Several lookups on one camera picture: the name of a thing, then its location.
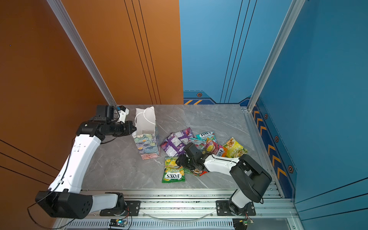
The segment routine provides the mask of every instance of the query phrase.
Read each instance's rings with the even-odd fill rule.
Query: black stripe
[[[233,51],[233,45],[234,45],[234,40],[235,40],[235,34],[236,34],[236,29],[238,28],[238,22],[239,22],[240,11],[241,11],[241,6],[242,6],[242,5],[243,5],[243,0],[241,0],[241,4],[240,4],[240,10],[239,10],[239,15],[238,15],[238,21],[236,22],[236,27],[235,27],[235,32],[234,32],[233,43],[232,43],[232,45],[231,45],[229,61],[228,61],[228,63],[227,63],[227,68],[226,68],[226,73],[225,73],[224,85],[222,86],[222,92],[221,92],[220,103],[221,103],[221,100],[222,100],[222,94],[224,93],[224,88],[225,88],[225,82],[226,82],[227,70],[228,70],[228,68],[229,68],[229,64],[230,64],[231,52]]]
[[[245,36],[245,41],[244,41],[244,45],[243,45],[243,50],[241,51],[241,55],[240,55],[240,59],[239,59],[238,68],[236,69],[236,73],[235,73],[235,77],[234,77],[234,81],[233,81],[233,86],[231,87],[231,91],[230,91],[230,95],[229,95],[229,100],[228,100],[227,102],[229,102],[229,101],[230,101],[231,93],[233,92],[233,87],[234,87],[234,83],[235,83],[236,74],[238,73],[238,69],[239,69],[239,65],[240,65],[240,60],[241,60],[241,56],[243,55],[245,42],[247,41],[248,32],[249,32],[249,28],[251,27],[252,18],[253,18],[253,14],[254,14],[254,10],[255,10],[255,6],[256,6],[256,5],[257,5],[257,0],[255,1],[255,4],[254,4],[254,9],[253,9],[253,13],[252,13],[251,21],[249,22],[247,35]]]
[[[24,153],[24,154],[26,154],[26,155],[28,155],[28,156],[30,156],[30,157],[32,157],[32,158],[34,158],[34,159],[38,160],[39,162],[42,162],[42,163],[44,163],[45,165],[48,165],[48,166],[50,166],[51,168],[56,169],[57,171],[60,171],[60,170],[58,170],[57,168],[52,167],[51,165],[49,165],[49,164],[47,164],[47,163],[43,162],[42,160],[37,159],[37,158],[35,158],[34,156],[31,156],[30,154],[28,154],[28,153],[26,153],[26,152],[24,152],[24,151],[22,151],[22,150],[18,149],[17,147],[15,147],[15,146],[13,146],[13,145],[11,145],[11,144],[9,144],[9,143],[7,143],[7,142],[5,142],[5,141],[1,140],[1,139],[0,139],[0,141],[2,141],[2,142],[4,142],[5,144],[7,144],[7,145],[9,145],[9,146],[11,146],[11,147],[13,147],[13,148],[15,148],[15,149],[16,149],[16,150],[18,150],[18,151],[21,151],[22,153]]]
[[[7,169],[7,170],[9,170],[9,171],[12,171],[13,173],[18,173],[19,175],[22,175],[22,176],[28,177],[28,178],[30,178],[30,179],[32,179],[32,180],[35,180],[35,181],[38,181],[38,182],[44,183],[45,185],[49,186],[49,184],[47,184],[47,183],[45,183],[45,182],[39,181],[39,180],[37,180],[37,179],[31,178],[31,177],[26,176],[26,175],[24,175],[24,174],[21,174],[21,173],[19,173],[19,172],[13,171],[13,170],[8,169],[8,168],[5,168],[5,167],[3,167],[3,166],[1,166],[1,165],[0,165],[0,167],[2,167],[3,169]]]
[[[365,196],[365,195],[368,195],[368,193],[366,193],[366,194],[362,194],[362,195],[358,195],[358,196],[354,196],[354,197],[350,197],[350,198],[346,198],[346,199],[339,200],[339,201],[334,201],[334,202],[331,202],[331,203],[328,203],[328,204],[325,204],[325,205],[320,205],[320,206],[317,206],[317,207],[314,207],[314,208],[319,208],[319,207],[322,207],[322,206],[326,206],[326,205],[330,205],[330,204],[338,203],[338,202],[341,202],[341,201],[347,201],[347,200],[349,200],[349,199],[353,199],[353,198],[357,198],[357,197],[361,197],[361,196]],[[298,211],[298,212],[304,212],[304,211],[311,210],[311,209],[314,209],[314,208],[308,208],[308,209],[306,209],[306,210]]]
[[[133,10],[134,10],[135,20],[136,20],[136,22],[137,22],[137,26],[138,26],[139,36],[141,37],[141,43],[142,43],[142,47],[143,47],[144,57],[146,58],[146,63],[147,63],[147,69],[148,69],[149,78],[151,79],[153,95],[155,96],[155,101],[156,101],[156,104],[157,104],[155,88],[153,87],[153,81],[152,81],[152,77],[151,77],[151,72],[150,72],[150,70],[149,70],[148,61],[147,61],[147,55],[146,55],[146,51],[144,50],[144,45],[143,45],[143,40],[142,40],[141,30],[139,29],[139,24],[138,24],[138,20],[137,20],[137,15],[135,14],[135,9],[134,9],[133,0],[132,0],[132,5],[133,5]]]
[[[249,0],[249,2],[248,2],[248,7],[247,7],[247,11],[246,11],[246,13],[245,13],[245,17],[244,17],[243,27],[241,28],[241,32],[240,32],[240,38],[239,38],[239,42],[238,42],[238,47],[236,48],[236,53],[235,53],[235,58],[234,58],[233,67],[232,67],[232,69],[231,69],[231,74],[230,74],[229,83],[227,84],[227,90],[226,90],[226,95],[225,95],[224,102],[226,101],[227,92],[228,92],[228,90],[229,90],[229,85],[230,85],[230,81],[231,81],[231,75],[233,74],[234,65],[235,65],[235,61],[236,61],[236,56],[237,56],[237,54],[238,54],[239,44],[240,44],[241,36],[242,36],[242,34],[243,34],[244,24],[245,24],[245,20],[246,20],[246,18],[247,18],[247,14],[248,14],[248,9],[249,9],[249,4],[250,4],[250,2],[251,2],[251,1]]]
[[[312,198],[315,198],[315,197],[317,197],[317,196],[320,196],[320,195],[323,195],[323,194],[326,194],[326,193],[329,193],[329,192],[332,192],[332,191],[335,191],[335,190],[337,190],[337,189],[340,189],[340,188],[343,188],[343,187],[346,187],[346,186],[349,186],[349,185],[352,185],[352,184],[355,184],[355,183],[361,182],[361,181],[366,180],[366,179],[368,179],[368,177],[366,177],[366,178],[364,178],[364,179],[361,179],[361,180],[358,180],[358,181],[355,181],[355,182],[353,182],[353,183],[350,183],[350,184],[347,184],[347,185],[344,185],[344,186],[341,186],[341,187],[335,188],[335,189],[333,189],[333,190],[330,190],[330,191],[327,191],[327,192],[321,193],[321,194],[319,194],[319,195],[315,195],[315,196],[310,197],[310,198],[308,198],[308,199],[305,199],[305,200],[302,200],[302,201],[298,201],[298,202],[296,202],[295,204],[300,203],[300,202],[303,202],[303,201],[306,201],[306,200],[309,200],[309,199],[312,199]]]
[[[326,216],[334,216],[334,215],[339,215],[339,214],[344,214],[344,213],[349,213],[349,212],[362,211],[362,210],[366,210],[366,209],[368,209],[368,208],[361,208],[361,209],[356,209],[356,210],[347,211],[347,212],[340,212],[340,213],[330,214],[330,215],[326,215]],[[322,217],[326,217],[326,216],[313,217],[313,218],[309,218],[309,219],[305,219],[305,220],[312,220],[312,219],[322,218]]]
[[[135,40],[135,45],[137,46],[137,51],[138,51],[139,59],[141,60],[141,65],[142,65],[142,69],[143,69],[143,74],[144,74],[144,77],[145,77],[145,79],[146,79],[146,83],[147,83],[147,88],[148,88],[149,96],[150,96],[150,98],[151,98],[151,103],[153,104],[153,100],[152,100],[152,96],[151,96],[151,91],[149,90],[149,86],[148,86],[148,81],[147,81],[146,73],[145,73],[144,68],[143,68],[143,63],[142,63],[142,59],[141,59],[141,54],[139,53],[137,40],[135,39],[135,35],[134,35],[134,30],[133,30],[132,22],[130,21],[129,12],[128,12],[128,7],[127,7],[127,3],[125,2],[125,0],[124,0],[124,4],[125,4],[125,8],[127,9],[127,14],[128,14],[128,18],[129,18],[130,26],[132,27],[132,32],[133,32],[133,37],[134,37],[134,40]]]
[[[156,87],[157,87],[157,94],[159,95],[159,100],[160,100],[160,104],[161,104],[161,97],[160,97],[160,91],[159,91],[159,86],[157,84],[157,79],[156,79],[156,73],[155,73],[155,67],[153,66],[153,60],[152,60],[152,55],[151,55],[151,49],[149,48],[149,43],[148,43],[148,37],[147,37],[147,31],[146,31],[146,26],[144,24],[144,19],[143,19],[143,13],[142,13],[142,8],[141,8],[141,2],[138,0],[139,2],[139,8],[141,9],[141,15],[142,15],[142,21],[143,21],[143,26],[144,26],[144,32],[146,33],[146,39],[147,39],[147,44],[148,44],[148,51],[149,51],[149,55],[151,57],[151,63],[152,63],[152,68],[153,68],[153,75],[155,76],[155,81],[156,81]]]
[[[23,162],[21,162],[20,160],[17,160],[17,159],[15,159],[15,158],[11,157],[11,156],[8,156],[8,155],[6,155],[6,154],[4,154],[4,153],[2,153],[2,152],[0,152],[0,154],[3,154],[4,156],[7,156],[7,157],[9,157],[9,158],[11,158],[11,159],[13,159],[13,160],[15,160],[15,161],[18,161],[19,163],[25,164],[25,165],[27,165],[28,167],[31,167],[31,168],[33,168],[33,169],[35,169],[35,170],[37,170],[37,171],[40,171],[41,173],[47,174],[47,175],[51,176],[52,178],[55,178],[53,175],[50,175],[50,174],[48,174],[48,173],[46,173],[46,172],[44,172],[44,171],[41,171],[41,170],[39,170],[39,169],[36,169],[35,167],[32,167],[32,166],[30,166],[29,164],[23,163]]]

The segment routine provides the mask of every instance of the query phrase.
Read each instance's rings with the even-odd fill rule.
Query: robotic arm
[[[115,110],[119,117],[114,119]],[[120,216],[125,214],[127,205],[121,193],[101,195],[82,195],[82,180],[94,152],[105,136],[121,137],[136,131],[132,121],[125,121],[129,110],[124,106],[98,106],[96,116],[83,122],[77,131],[75,142],[69,157],[47,191],[40,191],[36,202],[51,217],[83,219],[90,212],[106,210]],[[240,158],[223,158],[203,154],[193,143],[184,148],[177,164],[190,170],[217,171],[231,175],[239,190],[236,190],[228,201],[229,209],[234,215],[241,215],[250,201],[260,202],[271,176],[250,156]]]

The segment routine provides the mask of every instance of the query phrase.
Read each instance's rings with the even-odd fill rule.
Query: white bag handle
[[[155,125],[155,123],[153,123],[153,122],[149,121],[149,120],[146,118],[146,116],[144,115],[144,112],[146,111],[146,109],[145,109],[143,112],[140,112],[140,113],[138,113],[138,114],[135,116],[135,118],[134,118],[134,124],[135,124],[135,126],[137,125],[137,117],[138,117],[138,115],[139,115],[139,114],[141,114],[141,113],[143,113],[144,119],[146,119],[148,122],[150,122],[150,123],[152,123],[152,124],[154,124],[154,125]]]

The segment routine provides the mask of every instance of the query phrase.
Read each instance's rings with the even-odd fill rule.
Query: paper bag
[[[159,157],[158,130],[154,107],[136,108],[134,142],[143,160]]]

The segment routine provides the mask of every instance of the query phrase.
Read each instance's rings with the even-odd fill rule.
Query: gray marble table
[[[151,105],[127,105],[130,113],[126,120],[134,120],[135,108]],[[154,105],[161,143],[171,132],[187,127],[193,134],[214,131],[217,142],[225,144],[234,137],[248,149],[248,154],[260,163],[255,151],[244,114],[239,105]],[[209,188],[232,189],[237,185],[231,176],[211,172],[200,177],[185,175],[185,182],[162,183],[166,153],[160,157],[142,160],[132,136],[100,145],[88,166],[82,189],[179,189]]]

